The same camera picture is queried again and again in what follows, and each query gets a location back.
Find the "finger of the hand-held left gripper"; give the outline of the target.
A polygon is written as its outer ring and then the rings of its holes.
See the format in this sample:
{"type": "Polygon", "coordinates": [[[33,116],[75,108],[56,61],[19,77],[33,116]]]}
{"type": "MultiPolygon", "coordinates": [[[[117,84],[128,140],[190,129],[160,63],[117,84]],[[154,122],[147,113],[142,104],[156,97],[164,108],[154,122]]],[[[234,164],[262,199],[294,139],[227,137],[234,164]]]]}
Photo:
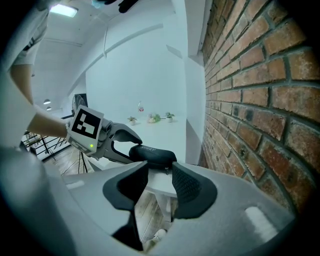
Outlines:
{"type": "Polygon", "coordinates": [[[130,157],[117,151],[114,147],[114,144],[115,143],[113,140],[108,140],[104,143],[103,157],[112,162],[131,164],[133,161],[130,159],[130,157]]]}
{"type": "Polygon", "coordinates": [[[142,144],[142,139],[130,127],[123,123],[113,122],[110,130],[110,139],[118,142],[132,142],[142,144]]]}

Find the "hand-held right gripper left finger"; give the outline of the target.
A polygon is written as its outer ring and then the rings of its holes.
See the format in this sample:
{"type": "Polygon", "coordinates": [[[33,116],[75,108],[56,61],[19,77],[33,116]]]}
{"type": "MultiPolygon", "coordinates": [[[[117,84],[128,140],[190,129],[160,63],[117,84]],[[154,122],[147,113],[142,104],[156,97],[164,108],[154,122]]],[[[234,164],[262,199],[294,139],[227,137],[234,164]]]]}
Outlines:
{"type": "Polygon", "coordinates": [[[148,174],[148,163],[143,161],[62,179],[96,225],[122,244],[142,251],[135,205],[147,186],[148,174]]]}

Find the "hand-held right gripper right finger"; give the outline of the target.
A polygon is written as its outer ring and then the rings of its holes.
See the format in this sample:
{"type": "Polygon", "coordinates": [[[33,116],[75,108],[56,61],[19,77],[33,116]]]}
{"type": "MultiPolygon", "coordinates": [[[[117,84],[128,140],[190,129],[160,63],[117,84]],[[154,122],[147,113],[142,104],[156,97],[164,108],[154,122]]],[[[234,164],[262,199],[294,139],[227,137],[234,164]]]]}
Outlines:
{"type": "Polygon", "coordinates": [[[203,167],[174,163],[178,206],[151,256],[266,255],[295,216],[252,183],[203,167]]]}

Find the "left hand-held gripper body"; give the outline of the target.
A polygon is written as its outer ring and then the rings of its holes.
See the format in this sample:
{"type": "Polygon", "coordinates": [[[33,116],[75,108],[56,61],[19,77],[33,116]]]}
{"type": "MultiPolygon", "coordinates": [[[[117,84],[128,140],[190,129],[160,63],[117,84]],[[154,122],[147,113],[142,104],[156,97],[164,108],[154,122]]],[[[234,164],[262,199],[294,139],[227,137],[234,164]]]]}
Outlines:
{"type": "Polygon", "coordinates": [[[103,113],[80,105],[73,119],[66,124],[66,141],[88,157],[98,160],[103,157],[103,144],[112,124],[103,113]]]}

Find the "person's left forearm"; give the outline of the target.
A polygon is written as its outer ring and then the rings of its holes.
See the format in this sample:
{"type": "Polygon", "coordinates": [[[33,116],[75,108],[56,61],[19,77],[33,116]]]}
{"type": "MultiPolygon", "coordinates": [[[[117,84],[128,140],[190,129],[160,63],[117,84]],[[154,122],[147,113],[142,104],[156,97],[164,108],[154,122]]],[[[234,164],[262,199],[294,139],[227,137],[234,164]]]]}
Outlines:
{"type": "Polygon", "coordinates": [[[67,137],[67,122],[65,119],[58,118],[49,114],[40,107],[33,105],[35,116],[27,127],[27,131],[48,137],[67,137]]]}

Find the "black metal railing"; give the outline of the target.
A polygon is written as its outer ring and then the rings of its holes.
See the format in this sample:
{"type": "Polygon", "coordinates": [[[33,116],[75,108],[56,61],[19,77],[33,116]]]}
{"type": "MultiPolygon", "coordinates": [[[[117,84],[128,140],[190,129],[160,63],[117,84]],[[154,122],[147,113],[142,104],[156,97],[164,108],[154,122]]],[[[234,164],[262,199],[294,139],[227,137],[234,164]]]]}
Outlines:
{"type": "Polygon", "coordinates": [[[71,146],[65,138],[42,136],[28,131],[24,133],[21,141],[25,148],[41,161],[55,158],[56,154],[71,146]]]}

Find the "white shoe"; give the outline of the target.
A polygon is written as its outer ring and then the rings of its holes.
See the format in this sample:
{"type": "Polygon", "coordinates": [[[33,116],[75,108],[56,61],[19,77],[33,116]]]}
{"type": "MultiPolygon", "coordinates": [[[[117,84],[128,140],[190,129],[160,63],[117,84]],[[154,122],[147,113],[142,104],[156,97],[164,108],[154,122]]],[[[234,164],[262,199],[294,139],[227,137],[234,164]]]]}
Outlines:
{"type": "Polygon", "coordinates": [[[161,239],[163,239],[167,234],[167,230],[165,229],[159,229],[153,236],[152,241],[159,242],[161,239]]]}

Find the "person's grey t-shirt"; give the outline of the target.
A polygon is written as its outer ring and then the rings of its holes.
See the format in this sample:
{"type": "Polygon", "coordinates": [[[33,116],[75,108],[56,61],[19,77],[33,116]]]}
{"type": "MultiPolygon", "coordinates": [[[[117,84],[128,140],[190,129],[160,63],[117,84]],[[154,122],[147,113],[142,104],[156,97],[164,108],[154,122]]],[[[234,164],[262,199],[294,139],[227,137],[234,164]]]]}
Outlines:
{"type": "Polygon", "coordinates": [[[39,0],[13,33],[1,57],[6,71],[12,66],[35,63],[40,43],[47,31],[52,3],[52,0],[39,0]]]}

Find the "rectangular ceiling light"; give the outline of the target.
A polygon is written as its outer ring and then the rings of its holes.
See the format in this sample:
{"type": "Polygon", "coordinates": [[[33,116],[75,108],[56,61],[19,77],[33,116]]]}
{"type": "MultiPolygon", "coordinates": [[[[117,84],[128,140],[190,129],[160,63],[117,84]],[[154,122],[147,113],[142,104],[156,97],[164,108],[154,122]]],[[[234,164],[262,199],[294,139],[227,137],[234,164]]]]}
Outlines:
{"type": "Polygon", "coordinates": [[[78,13],[78,9],[75,7],[71,7],[63,4],[56,4],[50,8],[50,12],[53,14],[58,14],[58,15],[73,18],[78,13]]]}

